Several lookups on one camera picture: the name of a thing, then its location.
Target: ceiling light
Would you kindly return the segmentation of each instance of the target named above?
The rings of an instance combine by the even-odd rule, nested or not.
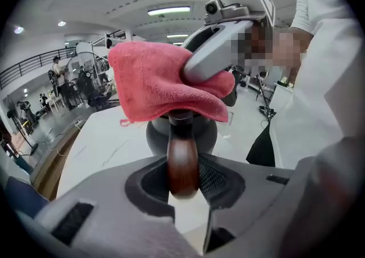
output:
[[[187,34],[167,35],[167,38],[175,38],[175,37],[188,37],[188,35]]]
[[[22,32],[23,32],[23,30],[24,30],[24,28],[23,28],[22,26],[18,26],[16,29],[14,29],[14,32],[15,32],[16,34],[20,34],[20,33],[22,33]]]
[[[176,12],[189,12],[190,7],[184,6],[184,7],[168,7],[168,8],[160,8],[160,9],[154,9],[147,11],[148,15],[161,15],[166,13],[176,13]]]

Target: equipment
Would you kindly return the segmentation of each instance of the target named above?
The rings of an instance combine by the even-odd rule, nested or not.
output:
[[[184,43],[194,51],[185,79],[199,83],[236,64],[227,60],[237,52],[232,40],[253,21],[272,26],[270,2],[208,2],[206,26]],[[192,176],[186,182],[192,189],[181,195],[196,189],[197,169],[198,186],[210,205],[207,257],[297,256],[324,237],[356,198],[365,169],[363,140],[346,139],[301,160],[295,171],[277,169],[202,153],[193,118],[190,111],[169,113],[167,158],[141,159],[90,176],[37,215],[42,227],[20,214],[28,232],[60,257],[197,257],[176,231],[174,209],[167,204],[171,176],[182,181],[171,174],[177,169],[172,166],[183,161],[190,164],[183,165],[189,166],[184,169]],[[174,192],[181,189],[180,184]]]

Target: marble tabletop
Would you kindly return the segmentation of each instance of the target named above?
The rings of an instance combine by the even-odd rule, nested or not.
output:
[[[126,119],[126,116],[120,106],[89,117],[64,164],[57,198],[93,173],[153,156],[145,135],[147,122],[121,126],[121,119]],[[220,134],[213,154],[227,159],[242,159]]]

